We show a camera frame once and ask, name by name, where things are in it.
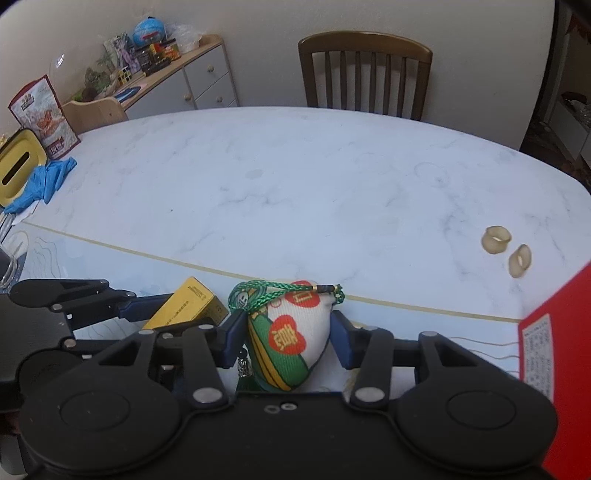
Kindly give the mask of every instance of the plastic bag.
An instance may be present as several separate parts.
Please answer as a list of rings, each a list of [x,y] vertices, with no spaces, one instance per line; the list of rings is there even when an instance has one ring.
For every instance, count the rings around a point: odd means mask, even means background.
[[[198,48],[203,36],[194,26],[184,24],[168,24],[165,26],[167,38],[176,38],[181,54]]]

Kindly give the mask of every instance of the water stain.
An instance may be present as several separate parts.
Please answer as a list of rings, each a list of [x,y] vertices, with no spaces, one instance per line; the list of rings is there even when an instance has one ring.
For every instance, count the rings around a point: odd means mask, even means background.
[[[449,175],[437,165],[422,162],[414,167],[414,174],[431,187],[442,189],[449,185]]]
[[[260,168],[256,170],[249,170],[246,172],[246,178],[249,180],[260,179],[262,177],[262,170]]]

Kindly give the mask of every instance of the yellow tissue box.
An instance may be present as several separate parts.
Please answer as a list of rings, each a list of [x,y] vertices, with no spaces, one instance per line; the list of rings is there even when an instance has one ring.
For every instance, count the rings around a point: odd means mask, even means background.
[[[204,317],[210,317],[219,325],[226,315],[228,310],[223,303],[199,280],[189,277],[148,320],[144,329],[191,322]]]

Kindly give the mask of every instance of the red box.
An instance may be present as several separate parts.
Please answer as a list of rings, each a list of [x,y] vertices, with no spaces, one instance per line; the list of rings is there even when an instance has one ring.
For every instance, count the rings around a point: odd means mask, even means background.
[[[558,412],[544,468],[558,480],[591,478],[591,264],[519,324],[520,378]]]

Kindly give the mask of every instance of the white label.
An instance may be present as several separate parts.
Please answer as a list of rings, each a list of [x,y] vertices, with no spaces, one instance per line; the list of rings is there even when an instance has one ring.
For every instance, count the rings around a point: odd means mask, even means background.
[[[522,331],[523,379],[550,401],[554,400],[554,350],[550,314],[527,326]]]

